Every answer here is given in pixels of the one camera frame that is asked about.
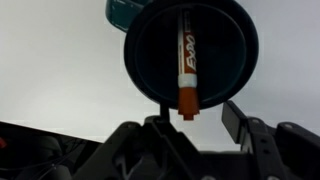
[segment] gray background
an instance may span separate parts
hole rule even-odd
[[[257,68],[232,99],[275,126],[293,121],[320,135],[320,1],[241,0],[260,38]],[[158,105],[131,83],[125,34],[105,0],[0,0],[0,120],[103,142],[124,121]],[[172,123],[202,150],[232,150],[221,106]]]

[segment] marker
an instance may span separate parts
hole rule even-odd
[[[182,8],[178,18],[178,113],[183,115],[184,120],[193,120],[194,115],[199,114],[196,41],[191,26],[191,15],[190,8]]]

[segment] black plastic part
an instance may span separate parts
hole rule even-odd
[[[168,121],[151,116],[146,118],[143,128],[144,134],[148,134],[145,136],[146,142],[151,145],[148,148],[162,169],[168,170],[174,167],[180,175],[185,175],[183,179],[201,180],[204,176],[220,179],[211,164],[188,138],[183,133],[177,132]],[[154,144],[160,144],[160,148],[155,148]]]
[[[249,80],[258,57],[258,36],[235,1],[159,0],[132,22],[125,65],[134,84],[151,100],[177,109],[177,9],[193,5],[201,109],[235,95]]]
[[[75,165],[74,172],[77,172],[78,169],[90,158],[90,156],[97,150],[97,148],[101,145],[100,143],[88,141],[86,142],[85,147],[81,151]]]
[[[170,121],[170,112],[167,106],[160,105],[160,116],[163,120]]]
[[[137,134],[141,126],[138,123],[123,123],[110,138],[101,145],[92,157],[79,168],[73,180],[84,179],[117,179],[122,180],[130,175],[138,163],[140,146]]]
[[[305,180],[320,179],[320,138],[303,127],[283,122],[275,135],[283,162]]]
[[[74,179],[320,179],[320,138],[315,134],[293,123],[274,129],[246,117],[231,101],[224,104],[223,123],[242,151],[199,152],[161,116],[146,118],[142,127],[124,123]]]
[[[222,117],[232,138],[241,144],[241,150],[254,156],[257,179],[267,179],[270,176],[288,179],[273,136],[262,120],[247,118],[231,101],[224,103]]]

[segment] teal object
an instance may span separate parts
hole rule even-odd
[[[133,19],[151,2],[153,0],[108,0],[107,19],[113,26],[127,32]]]

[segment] black round holder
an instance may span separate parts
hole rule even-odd
[[[258,57],[258,36],[245,10],[232,0],[157,0],[134,19],[125,41],[125,65],[151,100],[178,106],[178,10],[193,7],[200,109],[235,95]]]

